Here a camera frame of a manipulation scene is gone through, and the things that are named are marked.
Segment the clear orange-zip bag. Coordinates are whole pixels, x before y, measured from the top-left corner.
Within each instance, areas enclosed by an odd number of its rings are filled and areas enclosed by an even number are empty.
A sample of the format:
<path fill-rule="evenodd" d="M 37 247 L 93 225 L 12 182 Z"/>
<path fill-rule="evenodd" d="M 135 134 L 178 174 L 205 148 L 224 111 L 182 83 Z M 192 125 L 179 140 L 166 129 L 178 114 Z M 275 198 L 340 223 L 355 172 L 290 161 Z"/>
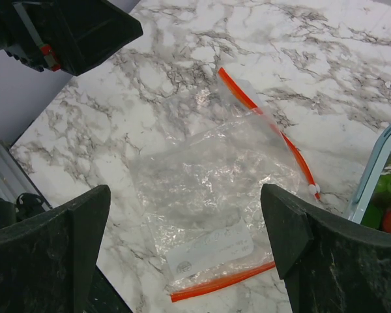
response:
<path fill-rule="evenodd" d="M 308 200 L 321 189 L 250 82 L 224 68 L 218 85 L 169 98 L 167 148 L 130 174 L 172 302 L 232 286 L 275 266 L 261 210 L 273 184 Z"/>

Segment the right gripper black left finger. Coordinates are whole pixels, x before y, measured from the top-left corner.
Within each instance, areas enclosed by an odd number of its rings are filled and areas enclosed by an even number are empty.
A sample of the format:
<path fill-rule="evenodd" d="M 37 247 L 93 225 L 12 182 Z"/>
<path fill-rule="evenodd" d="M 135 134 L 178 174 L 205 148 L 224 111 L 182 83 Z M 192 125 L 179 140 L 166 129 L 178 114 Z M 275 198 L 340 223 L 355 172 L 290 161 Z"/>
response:
<path fill-rule="evenodd" d="M 99 185 L 0 230 L 0 312 L 83 312 L 110 201 Z"/>

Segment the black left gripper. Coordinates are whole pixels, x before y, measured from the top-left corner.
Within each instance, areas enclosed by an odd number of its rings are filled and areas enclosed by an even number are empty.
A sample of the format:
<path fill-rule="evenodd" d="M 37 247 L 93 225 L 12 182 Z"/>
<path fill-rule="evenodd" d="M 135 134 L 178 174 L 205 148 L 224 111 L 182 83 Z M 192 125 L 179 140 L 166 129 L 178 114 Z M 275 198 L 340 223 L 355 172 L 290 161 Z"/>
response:
<path fill-rule="evenodd" d="M 143 35 L 140 22 L 109 1 L 56 1 L 58 43 L 50 45 L 29 17 L 29 3 L 0 1 L 0 51 L 38 72 L 82 75 Z"/>

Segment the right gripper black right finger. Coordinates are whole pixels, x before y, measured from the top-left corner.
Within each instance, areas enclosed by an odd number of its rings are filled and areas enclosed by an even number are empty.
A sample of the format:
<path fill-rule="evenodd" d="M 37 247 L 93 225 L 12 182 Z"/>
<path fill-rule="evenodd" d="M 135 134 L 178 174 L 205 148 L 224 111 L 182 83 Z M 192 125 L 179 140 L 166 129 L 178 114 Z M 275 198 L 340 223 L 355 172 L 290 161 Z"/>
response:
<path fill-rule="evenodd" d="M 391 312 L 391 234 L 264 184 L 261 208 L 293 312 Z"/>

